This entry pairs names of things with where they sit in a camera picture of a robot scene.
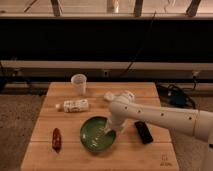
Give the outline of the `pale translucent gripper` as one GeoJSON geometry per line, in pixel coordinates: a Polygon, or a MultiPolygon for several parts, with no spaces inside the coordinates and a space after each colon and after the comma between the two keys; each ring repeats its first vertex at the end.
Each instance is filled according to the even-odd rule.
{"type": "Polygon", "coordinates": [[[123,124],[111,124],[111,123],[107,122],[104,127],[104,133],[109,134],[110,132],[115,132],[115,133],[120,134],[123,129],[124,129],[123,124]]]}

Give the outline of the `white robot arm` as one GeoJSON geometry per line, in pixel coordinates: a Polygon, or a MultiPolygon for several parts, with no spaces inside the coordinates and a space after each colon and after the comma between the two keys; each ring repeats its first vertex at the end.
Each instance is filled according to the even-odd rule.
{"type": "Polygon", "coordinates": [[[130,91],[118,95],[107,92],[104,99],[110,112],[106,131],[121,131],[127,119],[179,131],[207,143],[201,171],[213,171],[213,112],[136,104],[130,91]]]}

